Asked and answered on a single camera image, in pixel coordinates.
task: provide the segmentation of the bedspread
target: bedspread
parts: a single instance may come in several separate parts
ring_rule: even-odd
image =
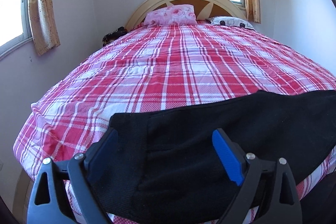
[[[258,32],[201,23],[140,26],[95,52],[53,86],[24,124],[13,150],[35,179],[42,160],[85,152],[116,112],[148,112],[217,102],[262,89],[295,95],[336,89],[336,78],[309,58]],[[303,198],[335,169],[336,149],[297,186]],[[67,193],[80,213],[70,183]],[[249,211],[245,223],[252,221]],[[110,215],[115,223],[131,223]]]

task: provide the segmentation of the white pillow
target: white pillow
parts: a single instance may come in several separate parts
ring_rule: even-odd
[[[254,30],[251,23],[237,17],[210,17],[207,18],[207,21],[209,21],[211,25],[236,26]]]

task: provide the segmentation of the red and white plaid blanket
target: red and white plaid blanket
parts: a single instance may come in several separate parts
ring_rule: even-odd
[[[252,30],[212,26],[141,26],[95,52],[38,102],[14,144],[35,179],[42,160],[85,152],[116,112],[148,112],[227,100],[262,89],[295,95],[336,89],[336,78],[309,58]],[[333,172],[336,148],[297,186],[303,198]],[[72,187],[73,209],[80,213]],[[250,223],[256,209],[250,210]],[[110,215],[115,223],[131,223]]]

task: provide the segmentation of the plaid bedspread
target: plaid bedspread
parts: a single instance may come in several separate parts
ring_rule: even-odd
[[[104,134],[116,112],[147,112],[227,100],[262,89],[295,95],[336,89],[336,78],[309,58],[253,30],[140,26],[95,52],[31,105],[13,150],[35,179],[42,160],[68,160]],[[303,198],[333,172],[336,148],[297,186]],[[67,193],[80,213],[70,183]],[[245,223],[250,223],[251,209]],[[115,223],[132,223],[110,215]]]

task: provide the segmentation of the metal screw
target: metal screw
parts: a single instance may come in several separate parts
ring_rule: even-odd
[[[82,158],[84,158],[84,154],[83,153],[77,153],[75,156],[74,156],[75,160],[81,160]]]
[[[246,154],[246,158],[247,158],[248,160],[254,160],[254,159],[255,159],[255,154],[253,154],[253,153],[247,153],[247,154]]]
[[[285,165],[287,163],[287,160],[285,158],[280,158],[279,162],[280,162],[280,164]]]
[[[49,163],[51,163],[51,158],[45,158],[43,160],[43,164],[49,164]]]

